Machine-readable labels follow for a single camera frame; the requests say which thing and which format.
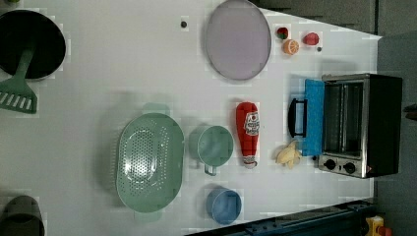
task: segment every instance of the small fruit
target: small fruit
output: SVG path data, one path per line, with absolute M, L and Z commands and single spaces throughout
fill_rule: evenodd
M 276 31 L 276 35 L 281 39 L 287 39 L 288 38 L 288 29 L 287 28 L 279 28 Z
M 303 42 L 307 45 L 317 45 L 319 43 L 319 36 L 315 32 L 310 32 L 303 38 Z
M 296 40 L 289 39 L 285 41 L 284 45 L 282 46 L 283 50 L 286 54 L 294 55 L 298 52 L 298 49 L 300 48 L 300 45 Z

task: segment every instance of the black bowl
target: black bowl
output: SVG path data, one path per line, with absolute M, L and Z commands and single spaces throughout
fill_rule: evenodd
M 0 16 L 0 68 L 15 75 L 24 47 L 32 38 L 36 50 L 31 59 L 27 80 L 49 76 L 65 57 L 65 38 L 61 30 L 40 13 L 17 10 Z

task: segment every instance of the red object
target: red object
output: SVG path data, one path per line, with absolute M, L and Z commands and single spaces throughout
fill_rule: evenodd
M 254 168 L 258 164 L 255 154 L 260 130 L 258 107 L 254 103 L 242 102 L 236 107 L 236 128 L 243 162 L 247 168 Z
M 377 232 L 381 236 L 392 236 L 391 229 L 390 228 L 383 227 L 383 226 L 378 227 Z
M 303 38 L 303 42 L 307 45 L 317 45 L 319 43 L 319 36 L 315 32 L 310 32 Z
M 287 39 L 288 38 L 288 29 L 287 28 L 279 28 L 276 31 L 276 35 L 278 35 L 281 39 Z

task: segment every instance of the orange fruit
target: orange fruit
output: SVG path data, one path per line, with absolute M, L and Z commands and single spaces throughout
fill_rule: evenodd
M 300 48 L 300 45 L 296 40 L 289 39 L 286 40 L 283 45 L 283 50 L 286 54 L 294 55 L 298 52 L 298 49 Z

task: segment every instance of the toy food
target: toy food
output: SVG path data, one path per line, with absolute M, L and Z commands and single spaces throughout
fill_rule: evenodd
M 285 41 L 284 45 L 282 46 L 282 49 L 286 54 L 294 55 L 298 52 L 298 49 L 300 48 L 300 45 L 296 40 L 289 39 Z
M 303 42 L 307 45 L 317 45 L 319 43 L 319 36 L 315 32 L 310 32 L 303 38 Z
M 296 149 L 297 142 L 293 141 L 285 149 L 283 149 L 276 157 L 276 163 L 287 164 L 292 169 L 294 164 L 300 163 L 301 152 Z
M 276 31 L 276 35 L 281 39 L 287 39 L 288 38 L 288 29 L 287 28 L 279 28 Z

